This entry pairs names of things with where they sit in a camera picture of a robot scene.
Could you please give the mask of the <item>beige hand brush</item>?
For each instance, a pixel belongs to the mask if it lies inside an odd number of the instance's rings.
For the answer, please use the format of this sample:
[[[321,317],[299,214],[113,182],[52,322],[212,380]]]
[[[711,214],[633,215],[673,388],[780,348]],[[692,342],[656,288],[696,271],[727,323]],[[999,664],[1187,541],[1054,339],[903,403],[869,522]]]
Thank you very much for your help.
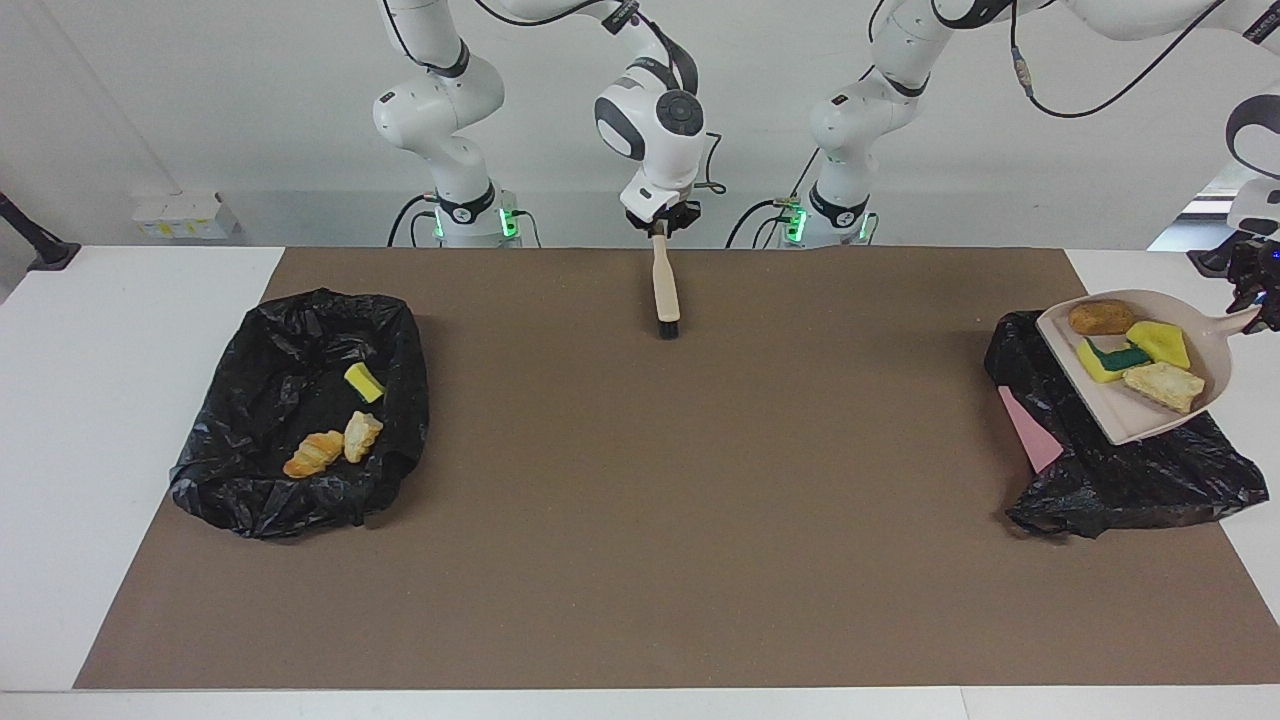
[[[681,309],[675,270],[668,258],[667,236],[662,231],[652,232],[653,266],[652,283],[655,300],[655,314],[662,340],[677,340],[680,334]]]

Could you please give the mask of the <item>pale bread chunk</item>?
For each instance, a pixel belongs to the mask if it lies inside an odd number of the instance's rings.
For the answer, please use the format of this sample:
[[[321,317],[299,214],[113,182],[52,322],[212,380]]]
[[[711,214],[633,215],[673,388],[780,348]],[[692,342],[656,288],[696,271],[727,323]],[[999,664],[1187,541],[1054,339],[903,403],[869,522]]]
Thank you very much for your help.
[[[1181,415],[1189,415],[1206,380],[1170,363],[1151,363],[1126,369],[1121,382],[1128,389]]]
[[[384,423],[371,413],[355,411],[343,430],[344,460],[352,464],[362,462],[384,427]]]

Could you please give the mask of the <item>brown bread roll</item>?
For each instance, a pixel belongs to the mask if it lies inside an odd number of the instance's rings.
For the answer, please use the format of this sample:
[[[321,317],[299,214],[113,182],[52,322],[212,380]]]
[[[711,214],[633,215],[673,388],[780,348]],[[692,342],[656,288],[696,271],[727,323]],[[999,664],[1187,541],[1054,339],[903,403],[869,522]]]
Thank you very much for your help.
[[[1114,299],[1080,302],[1068,311],[1068,324],[1080,336],[1120,336],[1139,320],[1133,309]]]

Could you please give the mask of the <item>yellow and green sponge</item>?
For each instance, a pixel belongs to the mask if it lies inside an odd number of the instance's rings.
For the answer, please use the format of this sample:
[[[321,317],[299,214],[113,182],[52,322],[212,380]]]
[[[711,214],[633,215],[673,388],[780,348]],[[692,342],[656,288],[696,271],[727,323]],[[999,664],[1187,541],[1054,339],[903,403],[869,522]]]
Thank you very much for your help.
[[[1100,346],[1093,337],[1080,340],[1076,357],[1088,377],[1100,384],[1120,380],[1130,369],[1148,366],[1155,361],[1129,340]]]

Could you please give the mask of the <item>beige plastic dustpan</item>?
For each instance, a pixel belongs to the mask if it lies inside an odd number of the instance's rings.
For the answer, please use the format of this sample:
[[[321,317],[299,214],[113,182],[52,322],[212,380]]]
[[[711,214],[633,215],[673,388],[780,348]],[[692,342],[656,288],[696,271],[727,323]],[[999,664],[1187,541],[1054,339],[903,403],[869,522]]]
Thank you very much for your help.
[[[1075,347],[1084,338],[1069,323],[1076,305],[1114,300],[1128,305],[1140,319],[1165,322],[1181,328],[1190,359],[1190,373],[1204,380],[1204,391],[1187,414],[1157,405],[1123,387],[1120,380],[1097,383],[1079,361]],[[1116,290],[1057,304],[1036,320],[1039,333],[1074,386],[1082,402],[1111,445],[1160,436],[1204,413],[1226,391],[1233,375],[1233,352],[1228,338],[1240,334],[1260,315],[1253,306],[1225,316],[1210,316],[1174,296],[1152,290]]]

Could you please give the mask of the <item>orange toy croissant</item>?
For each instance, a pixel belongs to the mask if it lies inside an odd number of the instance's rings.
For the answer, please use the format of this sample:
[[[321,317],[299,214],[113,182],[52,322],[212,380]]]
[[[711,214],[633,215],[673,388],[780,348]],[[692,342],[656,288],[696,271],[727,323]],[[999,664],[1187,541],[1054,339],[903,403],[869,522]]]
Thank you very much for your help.
[[[339,430],[307,434],[282,470],[292,479],[314,477],[328,469],[344,452],[344,434]]]

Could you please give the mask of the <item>crumpled black trash bag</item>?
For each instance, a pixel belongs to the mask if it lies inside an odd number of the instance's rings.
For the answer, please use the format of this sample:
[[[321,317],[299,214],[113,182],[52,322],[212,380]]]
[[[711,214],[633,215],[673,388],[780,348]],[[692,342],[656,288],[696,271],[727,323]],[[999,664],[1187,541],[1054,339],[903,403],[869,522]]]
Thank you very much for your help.
[[[1038,311],[996,324],[984,368],[1060,445],[1006,509],[1032,536],[1094,539],[1112,529],[1190,527],[1270,500],[1265,475],[1207,413],[1153,438],[1111,445],[1036,327]]]

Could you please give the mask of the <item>pink bin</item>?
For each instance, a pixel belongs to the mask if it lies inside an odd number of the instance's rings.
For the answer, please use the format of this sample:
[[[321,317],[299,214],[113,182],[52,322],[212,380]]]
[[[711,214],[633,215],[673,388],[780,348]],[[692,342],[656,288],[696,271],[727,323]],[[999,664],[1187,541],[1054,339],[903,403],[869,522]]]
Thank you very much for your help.
[[[997,392],[1033,473],[1042,473],[1061,457],[1062,445],[1021,406],[1007,386],[998,386]]]

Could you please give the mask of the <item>open black trash bag bin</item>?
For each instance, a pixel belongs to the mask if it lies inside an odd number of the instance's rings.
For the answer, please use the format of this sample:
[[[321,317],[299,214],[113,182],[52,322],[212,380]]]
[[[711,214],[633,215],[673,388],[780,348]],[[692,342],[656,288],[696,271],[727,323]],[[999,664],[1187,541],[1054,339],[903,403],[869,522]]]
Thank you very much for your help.
[[[385,386],[375,404],[344,380],[355,363]],[[355,411],[385,425],[362,462],[338,457],[303,479],[283,473],[303,437],[343,430]],[[216,365],[170,471],[170,496],[189,515],[251,539],[360,527],[396,502],[428,428],[428,364],[404,301],[330,290],[266,301],[246,313]]]

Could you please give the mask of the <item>black clamp stand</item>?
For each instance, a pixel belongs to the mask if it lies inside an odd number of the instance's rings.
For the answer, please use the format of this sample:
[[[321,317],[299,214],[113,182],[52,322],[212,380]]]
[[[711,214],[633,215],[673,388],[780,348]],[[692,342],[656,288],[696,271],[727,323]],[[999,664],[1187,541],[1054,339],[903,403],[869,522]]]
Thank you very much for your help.
[[[1242,238],[1240,233],[1231,233],[1213,249],[1188,250],[1185,255],[1202,277],[1225,279],[1231,265],[1235,246]]]
[[[82,245],[67,242],[32,220],[3,191],[0,191],[0,218],[9,224],[36,252],[28,265],[29,272],[59,272],[70,265]]]

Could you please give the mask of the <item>brown table mat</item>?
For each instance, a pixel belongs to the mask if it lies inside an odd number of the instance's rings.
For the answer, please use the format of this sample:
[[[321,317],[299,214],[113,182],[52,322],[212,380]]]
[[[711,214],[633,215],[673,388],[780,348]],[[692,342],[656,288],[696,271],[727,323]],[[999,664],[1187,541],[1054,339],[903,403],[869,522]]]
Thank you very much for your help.
[[[79,689],[1280,683],[1224,530],[1037,539],[983,368],[1061,251],[292,249],[265,291],[419,319],[422,461],[292,542],[165,501]]]

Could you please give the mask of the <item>white wall socket box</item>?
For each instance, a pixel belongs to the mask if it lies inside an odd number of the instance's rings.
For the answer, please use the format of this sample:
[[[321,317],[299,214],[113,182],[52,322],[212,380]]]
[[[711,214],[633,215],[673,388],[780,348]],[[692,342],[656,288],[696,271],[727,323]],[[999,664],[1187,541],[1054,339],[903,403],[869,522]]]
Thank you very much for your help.
[[[216,191],[137,199],[131,220],[146,240],[228,241],[242,233],[239,219]]]

